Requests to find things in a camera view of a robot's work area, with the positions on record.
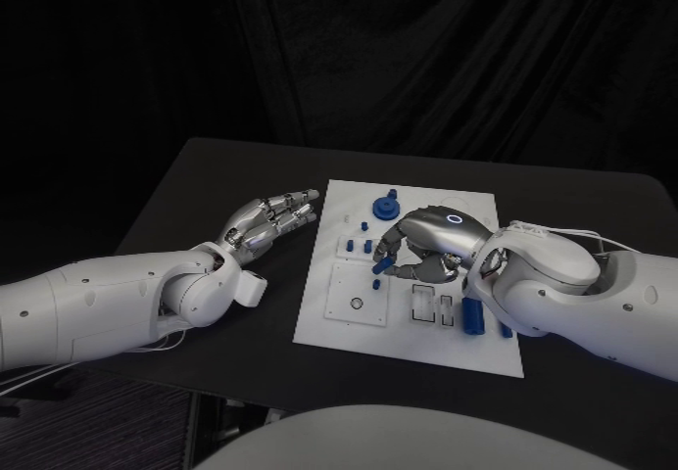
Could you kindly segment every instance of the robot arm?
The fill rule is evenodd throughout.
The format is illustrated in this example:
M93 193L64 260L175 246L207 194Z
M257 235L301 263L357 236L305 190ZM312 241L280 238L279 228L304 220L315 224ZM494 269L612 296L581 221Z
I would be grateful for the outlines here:
M211 325L233 301L257 306L267 282L243 267L315 220L315 198L255 200L190 251L89 259L0 286L0 371L123 353Z
M678 381L678 259L634 251L594 256L521 222L493 234L449 208L406 215L384 235L376 261L394 259L403 238L423 262L392 266L386 274L449 282L456 276L441 259L458 257L468 268L467 297L511 329L533 337L556 333L596 355Z

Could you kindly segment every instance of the dark background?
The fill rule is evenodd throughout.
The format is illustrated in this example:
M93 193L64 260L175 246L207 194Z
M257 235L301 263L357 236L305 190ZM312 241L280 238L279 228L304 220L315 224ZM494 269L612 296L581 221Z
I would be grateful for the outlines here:
M677 194L669 0L9 0L0 71L2 283L113 252L192 136L638 171Z

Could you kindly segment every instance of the white pegboard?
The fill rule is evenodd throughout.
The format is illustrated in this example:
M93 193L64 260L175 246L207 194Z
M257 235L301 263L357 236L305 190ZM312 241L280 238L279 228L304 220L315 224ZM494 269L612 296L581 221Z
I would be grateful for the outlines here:
M500 229L493 194L331 180L295 342L523 377L517 337L514 335L514 338L504 338L501 324L488 308L485 308L487 334L469 336L464 333L461 311L464 273L455 282L432 285L436 289L435 323L412 320L416 282L373 275L373 254L364 253L366 240L374 240L376 246L376 241L396 222L374 217L373 203L377 198L387 195L392 188L399 191L400 216L426 206L448 206L474 215L493 231ZM361 227L364 221L370 225L368 231ZM351 256L345 251L348 239L355 240ZM403 244L399 264L418 262L419 258ZM334 275L338 263L340 266L344 264L355 266L350 268L353 275L341 277L341 284L340 277ZM373 281L377 277L381 279L380 289L386 288L381 293L373 291ZM379 299L379 294L386 292L383 301L373 302ZM364 304L363 308L354 309L350 301L361 296L371 299L371 306ZM442 296L452 297L452 327L442 325ZM380 316L384 304L386 315ZM328 311L335 312L335 309L343 311L340 314L344 315L343 318L332 318L332 315L327 314ZM384 325L379 323L380 318L386 322Z

